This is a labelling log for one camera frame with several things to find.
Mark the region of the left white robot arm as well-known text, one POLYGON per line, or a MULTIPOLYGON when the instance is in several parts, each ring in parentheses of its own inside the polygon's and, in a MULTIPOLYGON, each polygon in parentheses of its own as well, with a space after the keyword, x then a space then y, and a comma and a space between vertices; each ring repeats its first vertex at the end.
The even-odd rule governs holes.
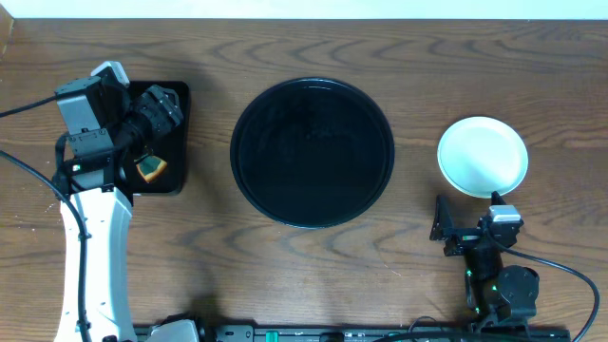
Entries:
POLYGON ((186 174, 190 88, 115 85, 98 77, 58 88, 67 132, 53 182, 66 233, 59 341, 135 341, 127 240, 138 195, 177 195, 186 174))

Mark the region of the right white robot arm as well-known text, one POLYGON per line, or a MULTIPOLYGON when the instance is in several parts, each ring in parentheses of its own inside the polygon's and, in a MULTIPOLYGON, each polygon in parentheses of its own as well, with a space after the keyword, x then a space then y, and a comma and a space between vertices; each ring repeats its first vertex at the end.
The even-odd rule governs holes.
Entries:
POLYGON ((527 332, 527 320, 537 313, 538 273, 519 265, 505 266, 502 260, 502 248, 517 242, 522 226, 515 206, 506 204, 496 192, 487 214, 473 228, 456 227, 447 199, 436 198, 429 238, 445 244, 445 256, 465 260, 467 306, 476 313, 469 324, 473 333, 527 332))

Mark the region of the yellow green scrub sponge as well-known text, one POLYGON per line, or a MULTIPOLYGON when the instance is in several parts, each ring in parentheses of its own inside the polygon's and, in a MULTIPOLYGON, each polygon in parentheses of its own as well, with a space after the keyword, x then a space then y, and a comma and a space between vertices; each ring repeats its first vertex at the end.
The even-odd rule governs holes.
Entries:
POLYGON ((146 183, 154 182, 166 169, 167 162, 157 156, 148 155, 136 162, 138 173, 146 183))

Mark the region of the mint green plate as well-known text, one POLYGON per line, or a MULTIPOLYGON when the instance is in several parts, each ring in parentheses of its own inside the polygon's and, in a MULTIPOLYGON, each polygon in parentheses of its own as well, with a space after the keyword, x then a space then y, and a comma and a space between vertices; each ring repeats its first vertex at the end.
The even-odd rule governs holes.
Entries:
POLYGON ((488 199, 516 189, 529 158, 523 138, 508 124, 490 117, 469 117, 451 125, 437 146, 446 180, 471 197, 488 199))

